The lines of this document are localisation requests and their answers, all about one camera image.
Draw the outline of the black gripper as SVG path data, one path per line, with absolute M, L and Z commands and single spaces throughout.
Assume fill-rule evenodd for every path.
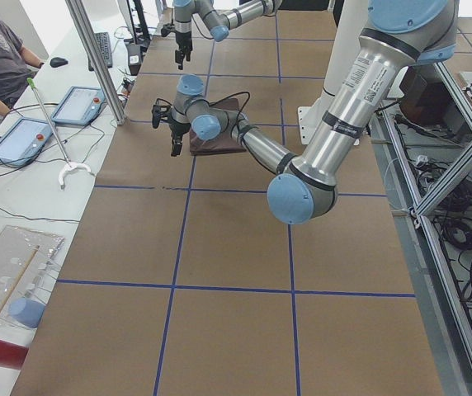
M 175 51 L 175 62 L 179 69 L 183 69 L 183 56 L 187 62 L 191 61 L 191 51 L 192 51 L 192 38 L 191 32 L 180 32 L 175 33 L 176 42 L 178 49 Z
M 182 152 L 182 137 L 188 133 L 188 124 L 181 123 L 175 120 L 169 122 L 170 130 L 172 132 L 172 151 L 171 156 L 177 157 Z

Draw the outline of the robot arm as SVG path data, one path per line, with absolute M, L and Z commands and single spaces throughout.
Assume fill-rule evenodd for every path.
M 299 155 L 264 135 L 241 111 L 215 108 L 205 98 L 202 80 L 184 74 L 165 115 L 172 131 L 172 154 L 181 152 L 188 132 L 204 141 L 228 134 L 273 174 L 267 202 L 277 219 L 302 224 L 324 215 L 337 199 L 337 170 L 398 72 L 454 54 L 458 11 L 456 1 L 369 2 L 359 53 Z
M 236 8 L 219 11 L 212 1 L 184 0 L 174 1 L 174 18 L 171 31 L 175 33 L 177 49 L 175 62 L 179 70 L 183 63 L 191 60 L 193 43 L 191 36 L 192 18 L 198 15 L 208 29 L 214 41 L 220 42 L 229 36 L 229 32 L 259 17 L 272 17 L 279 10 L 282 1 L 254 0 Z

